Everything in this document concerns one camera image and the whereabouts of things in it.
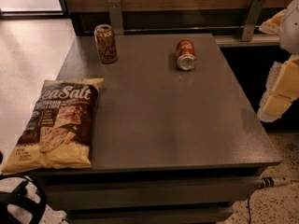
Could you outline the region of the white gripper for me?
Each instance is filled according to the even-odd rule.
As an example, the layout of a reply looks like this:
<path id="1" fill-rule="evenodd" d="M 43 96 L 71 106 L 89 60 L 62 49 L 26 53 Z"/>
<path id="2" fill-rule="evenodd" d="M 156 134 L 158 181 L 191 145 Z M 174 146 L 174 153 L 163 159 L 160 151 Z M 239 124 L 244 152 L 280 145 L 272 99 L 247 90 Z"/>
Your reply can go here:
<path id="1" fill-rule="evenodd" d="M 280 47 L 290 54 L 299 54 L 299 0 L 292 0 L 286 10 L 264 21 L 259 31 L 279 34 Z M 285 63 L 274 62 L 265 87 L 257 117 L 262 122 L 274 122 L 299 98 L 299 56 L 292 55 Z"/>

